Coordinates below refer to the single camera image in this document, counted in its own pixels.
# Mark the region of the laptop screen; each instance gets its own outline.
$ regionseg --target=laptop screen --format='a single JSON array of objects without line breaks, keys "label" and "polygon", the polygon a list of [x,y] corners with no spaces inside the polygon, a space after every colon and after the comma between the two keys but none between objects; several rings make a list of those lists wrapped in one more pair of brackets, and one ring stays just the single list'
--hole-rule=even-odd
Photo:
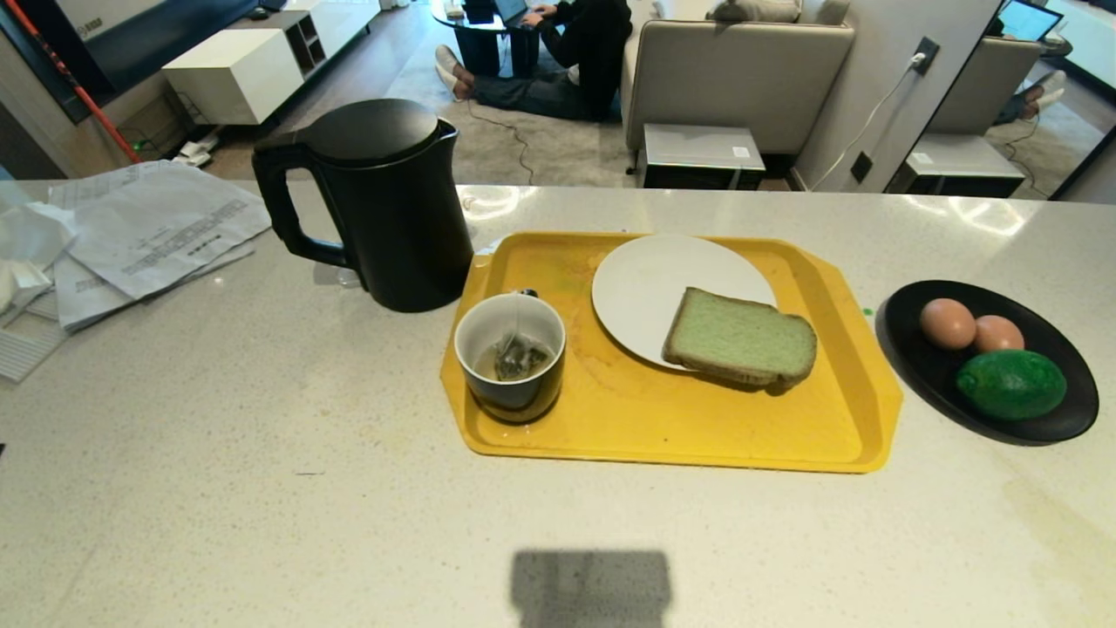
[{"label": "laptop screen", "polygon": [[1042,7],[1028,4],[1020,0],[1011,0],[1000,11],[1000,21],[1003,22],[1003,33],[1010,35],[1020,41],[1038,41],[1042,39],[1060,19],[1060,13],[1043,9]]},{"label": "laptop screen", "polygon": [[508,20],[527,11],[527,0],[496,0],[496,8],[506,26],[518,26],[508,23]]}]

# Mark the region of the green avocado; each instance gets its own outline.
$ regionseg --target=green avocado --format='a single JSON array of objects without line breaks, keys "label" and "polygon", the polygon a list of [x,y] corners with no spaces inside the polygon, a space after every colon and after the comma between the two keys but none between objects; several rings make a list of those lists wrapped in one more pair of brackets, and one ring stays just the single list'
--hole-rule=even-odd
[{"label": "green avocado", "polygon": [[1066,397],[1066,376],[1046,356],[1004,350],[978,356],[958,371],[960,390],[978,410],[1006,422],[1040,417]]}]

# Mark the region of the black bowl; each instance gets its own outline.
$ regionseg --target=black bowl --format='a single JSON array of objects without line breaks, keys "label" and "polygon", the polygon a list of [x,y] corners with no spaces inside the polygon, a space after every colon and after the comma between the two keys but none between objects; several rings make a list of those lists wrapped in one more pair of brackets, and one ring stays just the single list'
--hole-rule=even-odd
[{"label": "black bowl", "polygon": [[[973,317],[998,313],[1023,334],[1026,349],[1041,354],[1066,376],[1066,398],[1041,417],[1022,422],[993,419],[977,410],[958,390],[958,371],[977,356],[973,348],[947,351],[922,334],[922,308],[935,298],[959,300]],[[1097,421],[1100,402],[1088,365],[1074,346],[1038,313],[1010,298],[958,281],[918,281],[893,293],[876,318],[876,335],[899,377],[927,404],[954,422],[1003,443],[1050,445],[1076,438]]]}]

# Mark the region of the sofa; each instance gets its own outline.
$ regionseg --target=sofa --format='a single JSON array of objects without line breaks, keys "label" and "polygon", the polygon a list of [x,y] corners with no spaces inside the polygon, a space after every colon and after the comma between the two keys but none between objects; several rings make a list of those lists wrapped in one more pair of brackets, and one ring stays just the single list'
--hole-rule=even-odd
[{"label": "sofa", "polygon": [[931,118],[926,133],[983,135],[1041,52],[1042,47],[1036,41],[981,39]]},{"label": "sofa", "polygon": [[[847,2],[839,3],[843,16]],[[766,161],[786,155],[789,167],[854,38],[831,12],[839,26],[804,23],[824,2],[802,4],[797,23],[725,25],[705,19],[712,0],[628,0],[633,33],[620,75],[627,147],[643,147],[646,123],[738,126],[752,132]]]}]

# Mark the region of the slice of bread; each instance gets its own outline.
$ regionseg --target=slice of bread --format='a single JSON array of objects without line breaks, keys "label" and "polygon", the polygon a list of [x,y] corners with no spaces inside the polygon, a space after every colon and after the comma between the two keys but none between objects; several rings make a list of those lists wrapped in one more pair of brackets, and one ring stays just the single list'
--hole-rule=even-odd
[{"label": "slice of bread", "polygon": [[748,386],[791,387],[806,379],[818,337],[801,317],[763,302],[687,287],[663,359]]}]

